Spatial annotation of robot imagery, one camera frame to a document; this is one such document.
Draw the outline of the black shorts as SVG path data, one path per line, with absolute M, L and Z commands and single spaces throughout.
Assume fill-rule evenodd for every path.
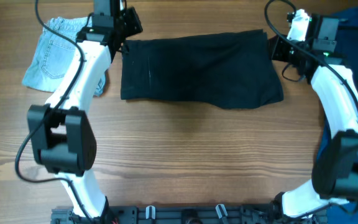
M 176 39 L 128 40 L 121 98 L 197 101 L 255 109 L 283 101 L 263 30 Z

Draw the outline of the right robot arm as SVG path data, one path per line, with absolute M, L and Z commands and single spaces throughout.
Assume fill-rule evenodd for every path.
M 346 56 L 336 51 L 339 18 L 299 9 L 287 21 L 290 30 L 276 34 L 272 59 L 294 66 L 311 85 L 329 126 L 311 179 L 275 199 L 282 217 L 295 222 L 332 206 L 358 208 L 358 91 Z

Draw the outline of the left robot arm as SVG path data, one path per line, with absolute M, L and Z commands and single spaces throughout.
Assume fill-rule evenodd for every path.
M 70 43 L 75 53 L 60 86 L 44 105 L 27 112 L 29 134 L 15 159 L 17 176 L 22 152 L 31 143 L 36 163 L 54 174 L 69 195 L 73 223 L 118 223 L 101 192 L 92 166 L 96 139 L 87 114 L 99 79 L 109 69 L 126 38 L 142 32 L 139 17 L 126 1 L 95 1 L 94 11 Z

